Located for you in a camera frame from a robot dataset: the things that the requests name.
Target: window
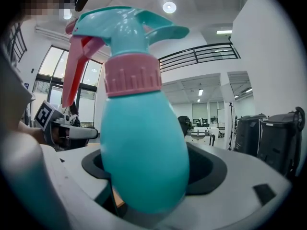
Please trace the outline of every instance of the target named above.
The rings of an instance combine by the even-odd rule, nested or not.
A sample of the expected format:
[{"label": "window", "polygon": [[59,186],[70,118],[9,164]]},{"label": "window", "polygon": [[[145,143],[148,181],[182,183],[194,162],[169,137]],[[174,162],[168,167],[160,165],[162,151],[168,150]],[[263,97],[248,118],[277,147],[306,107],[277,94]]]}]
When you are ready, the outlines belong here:
[{"label": "window", "polygon": [[[55,108],[61,104],[63,78],[67,64],[68,51],[51,47],[47,52],[36,76],[33,93],[36,100],[31,104],[31,118],[34,119],[43,100]],[[90,60],[83,71],[75,102],[79,110],[81,126],[94,126],[94,105],[102,63]]]},{"label": "window", "polygon": [[81,90],[79,99],[79,118],[82,127],[94,125],[95,97],[95,92]]},{"label": "window", "polygon": [[217,124],[217,102],[210,102],[210,123]]},{"label": "window", "polygon": [[58,60],[58,65],[57,65],[57,68],[56,68],[56,71],[54,72],[54,75],[53,77],[55,78],[63,78],[64,77],[64,74],[65,74],[65,68],[66,68],[66,63],[67,63],[67,57],[68,57],[68,52],[67,51],[64,51],[62,54],[61,54],[61,57],[60,59]]},{"label": "window", "polygon": [[57,66],[58,60],[62,54],[63,50],[51,47],[38,73],[42,75],[52,76],[54,69]]},{"label": "window", "polygon": [[86,67],[83,83],[97,87],[100,69],[101,69],[100,63],[90,60]]},{"label": "window", "polygon": [[205,122],[208,121],[207,103],[192,104],[192,112],[193,112],[193,120],[204,118]]}]

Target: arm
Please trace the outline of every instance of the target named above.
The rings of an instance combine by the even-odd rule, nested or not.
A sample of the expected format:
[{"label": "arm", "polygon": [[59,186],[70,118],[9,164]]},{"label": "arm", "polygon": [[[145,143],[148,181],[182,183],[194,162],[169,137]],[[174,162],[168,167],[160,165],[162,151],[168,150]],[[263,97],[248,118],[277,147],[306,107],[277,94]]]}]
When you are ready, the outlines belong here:
[{"label": "arm", "polygon": [[18,129],[19,132],[26,133],[34,137],[39,144],[47,145],[44,137],[44,132],[40,128],[30,128],[23,122],[19,122]]}]

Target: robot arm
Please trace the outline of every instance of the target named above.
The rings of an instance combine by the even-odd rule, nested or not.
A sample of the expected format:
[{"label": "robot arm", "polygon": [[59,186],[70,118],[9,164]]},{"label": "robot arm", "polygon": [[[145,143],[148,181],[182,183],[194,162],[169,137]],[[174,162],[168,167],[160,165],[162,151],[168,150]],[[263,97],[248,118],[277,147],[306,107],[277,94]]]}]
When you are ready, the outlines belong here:
[{"label": "robot arm", "polygon": [[77,115],[68,116],[56,110],[46,100],[42,103],[35,116],[36,124],[44,132],[46,143],[53,146],[55,142],[52,138],[52,128],[59,127],[59,130],[69,130],[69,135],[64,136],[68,139],[95,139],[98,137],[98,131],[94,128],[82,128],[72,126],[78,119]]}]

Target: black chair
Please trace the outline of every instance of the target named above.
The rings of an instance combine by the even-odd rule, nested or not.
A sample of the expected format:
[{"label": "black chair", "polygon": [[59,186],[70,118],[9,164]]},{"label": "black chair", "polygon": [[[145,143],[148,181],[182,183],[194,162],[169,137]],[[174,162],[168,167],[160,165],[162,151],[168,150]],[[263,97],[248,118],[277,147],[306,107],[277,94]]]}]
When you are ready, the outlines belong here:
[{"label": "black chair", "polygon": [[190,128],[190,119],[187,116],[180,116],[178,121],[180,123],[183,135],[186,136],[188,129]]}]

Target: pink bottle cap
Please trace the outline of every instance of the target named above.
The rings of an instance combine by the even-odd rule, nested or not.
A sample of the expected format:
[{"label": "pink bottle cap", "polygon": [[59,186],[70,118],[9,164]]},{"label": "pink bottle cap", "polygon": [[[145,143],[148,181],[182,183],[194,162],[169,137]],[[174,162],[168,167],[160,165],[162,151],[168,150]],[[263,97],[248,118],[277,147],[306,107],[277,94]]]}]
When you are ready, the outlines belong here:
[{"label": "pink bottle cap", "polygon": [[105,63],[105,86],[109,97],[161,90],[159,61],[142,53],[112,57]]}]

